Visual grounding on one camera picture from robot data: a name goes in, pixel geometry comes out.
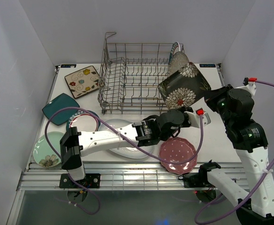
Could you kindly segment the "pink polka dot plate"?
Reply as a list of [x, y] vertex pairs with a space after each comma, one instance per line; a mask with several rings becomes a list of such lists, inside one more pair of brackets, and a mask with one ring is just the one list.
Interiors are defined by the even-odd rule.
[[188, 140], [176, 137], [170, 138], [162, 143], [159, 150], [159, 158], [171, 162], [171, 164], [163, 161], [161, 162], [162, 166], [165, 167], [167, 171], [182, 175], [191, 172], [197, 165], [197, 156], [184, 164], [178, 165], [173, 163], [186, 161], [194, 156], [195, 153], [195, 147]]

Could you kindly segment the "black square floral plate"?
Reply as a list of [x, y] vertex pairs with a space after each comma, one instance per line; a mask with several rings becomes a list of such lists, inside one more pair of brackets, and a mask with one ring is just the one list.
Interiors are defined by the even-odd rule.
[[188, 62], [158, 84], [158, 90], [168, 109], [179, 109], [199, 101], [211, 86], [195, 64]]

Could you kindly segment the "speckled beige blue round plate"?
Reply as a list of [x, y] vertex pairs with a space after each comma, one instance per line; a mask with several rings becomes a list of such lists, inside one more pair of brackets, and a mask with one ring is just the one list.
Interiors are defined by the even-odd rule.
[[168, 74], [167, 76], [172, 75], [176, 71], [178, 71], [180, 68], [184, 67], [189, 62], [189, 59], [187, 55], [184, 52], [176, 52], [168, 65]]

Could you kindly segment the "grey wire dish rack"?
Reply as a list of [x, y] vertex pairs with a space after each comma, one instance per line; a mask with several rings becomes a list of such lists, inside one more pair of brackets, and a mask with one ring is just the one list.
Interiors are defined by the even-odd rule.
[[98, 102], [102, 114], [160, 114], [167, 107], [157, 88], [168, 74], [173, 43], [115, 41], [106, 32], [99, 72]]

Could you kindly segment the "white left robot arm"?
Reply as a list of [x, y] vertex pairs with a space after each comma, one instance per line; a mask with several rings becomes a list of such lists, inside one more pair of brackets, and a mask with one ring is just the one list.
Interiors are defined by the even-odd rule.
[[191, 127], [190, 115], [188, 111], [171, 109], [124, 127], [108, 126], [104, 131], [85, 132], [71, 127], [60, 140], [61, 167], [70, 174], [70, 182], [75, 187], [82, 187], [86, 183], [83, 157], [124, 147], [143, 151], [143, 147], [157, 145], [173, 137], [181, 128]]

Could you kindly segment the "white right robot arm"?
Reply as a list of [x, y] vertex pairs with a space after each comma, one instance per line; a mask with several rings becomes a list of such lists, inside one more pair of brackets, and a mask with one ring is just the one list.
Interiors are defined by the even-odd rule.
[[232, 88], [230, 85], [209, 90], [204, 96], [207, 106], [217, 112], [225, 126], [248, 181], [249, 192], [242, 189], [216, 163], [202, 164], [198, 179], [204, 186], [216, 187], [234, 206], [243, 225], [274, 225], [274, 179], [268, 159], [268, 142], [263, 127], [252, 117], [255, 87]]

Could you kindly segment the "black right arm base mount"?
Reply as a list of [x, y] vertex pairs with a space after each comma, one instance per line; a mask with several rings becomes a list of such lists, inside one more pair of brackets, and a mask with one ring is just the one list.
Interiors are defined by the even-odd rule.
[[188, 173], [178, 176], [178, 180], [183, 181], [185, 188], [204, 188], [205, 185], [198, 174], [190, 175]]

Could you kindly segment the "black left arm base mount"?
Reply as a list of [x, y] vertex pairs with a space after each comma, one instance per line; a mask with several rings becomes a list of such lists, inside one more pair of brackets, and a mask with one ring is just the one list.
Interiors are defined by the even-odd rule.
[[[101, 174], [87, 173], [85, 178], [76, 181], [78, 184], [87, 188], [100, 188]], [[78, 188], [69, 178], [67, 173], [63, 173], [60, 177], [59, 188]]]

